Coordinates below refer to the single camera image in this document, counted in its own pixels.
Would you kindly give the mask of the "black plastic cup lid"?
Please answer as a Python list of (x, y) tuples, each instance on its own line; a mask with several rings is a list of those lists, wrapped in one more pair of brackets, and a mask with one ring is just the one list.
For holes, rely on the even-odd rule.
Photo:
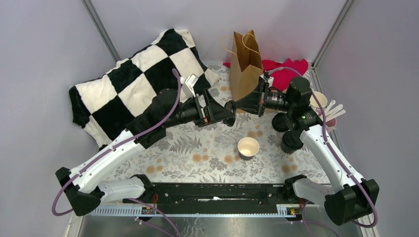
[(281, 145), (293, 150), (298, 150), (303, 147), (300, 134), (297, 131), (287, 131), (282, 137)]

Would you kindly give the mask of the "black paper coffee cup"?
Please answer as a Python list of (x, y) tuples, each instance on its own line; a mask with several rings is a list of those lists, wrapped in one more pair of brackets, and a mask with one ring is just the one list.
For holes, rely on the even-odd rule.
[(303, 147), (303, 143), (299, 136), (300, 134), (296, 131), (285, 132), (280, 144), (281, 150), (286, 154), (293, 154), (295, 151), (300, 150)]

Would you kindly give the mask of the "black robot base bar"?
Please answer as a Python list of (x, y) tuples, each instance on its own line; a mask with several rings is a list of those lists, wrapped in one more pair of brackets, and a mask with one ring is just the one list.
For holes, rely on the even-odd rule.
[(280, 217), (302, 219), (302, 200), (283, 184), (152, 183), (138, 175), (145, 191), (124, 203), (144, 203), (142, 215), (172, 217)]

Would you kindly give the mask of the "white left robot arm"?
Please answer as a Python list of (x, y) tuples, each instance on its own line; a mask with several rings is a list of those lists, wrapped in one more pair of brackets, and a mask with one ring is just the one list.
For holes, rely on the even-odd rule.
[(153, 198), (152, 184), (144, 175), (125, 180), (105, 181), (105, 177), (125, 162), (130, 156), (139, 154), (166, 136), (166, 129), (193, 122), (197, 127), (223, 122), (232, 126), (235, 121), (234, 101), (220, 105), (209, 94), (203, 93), (205, 106), (193, 97), (180, 102), (176, 89), (164, 89), (152, 99), (146, 110), (131, 121), (120, 135), (83, 164), (56, 171), (61, 189), (57, 194), (52, 211), (56, 216), (56, 204), (65, 194), (71, 205), (71, 212), (84, 216), (100, 204), (122, 199), (138, 199), (147, 203)]

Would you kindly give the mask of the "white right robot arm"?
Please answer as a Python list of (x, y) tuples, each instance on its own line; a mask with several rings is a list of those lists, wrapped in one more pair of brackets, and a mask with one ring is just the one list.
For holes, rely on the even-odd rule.
[(325, 120), (310, 107), (312, 94), (309, 81), (303, 77), (293, 78), (285, 93), (260, 79), (251, 93), (231, 105), (258, 116), (265, 109), (277, 111), (280, 121), (276, 128), (283, 132), (281, 149), (292, 153), (306, 146), (323, 168), (329, 187), (302, 176), (291, 178), (283, 190), (287, 202), (296, 203), (303, 198), (317, 204), (338, 226), (372, 214), (375, 226), (379, 186), (373, 179), (366, 180), (338, 150), (327, 133)]

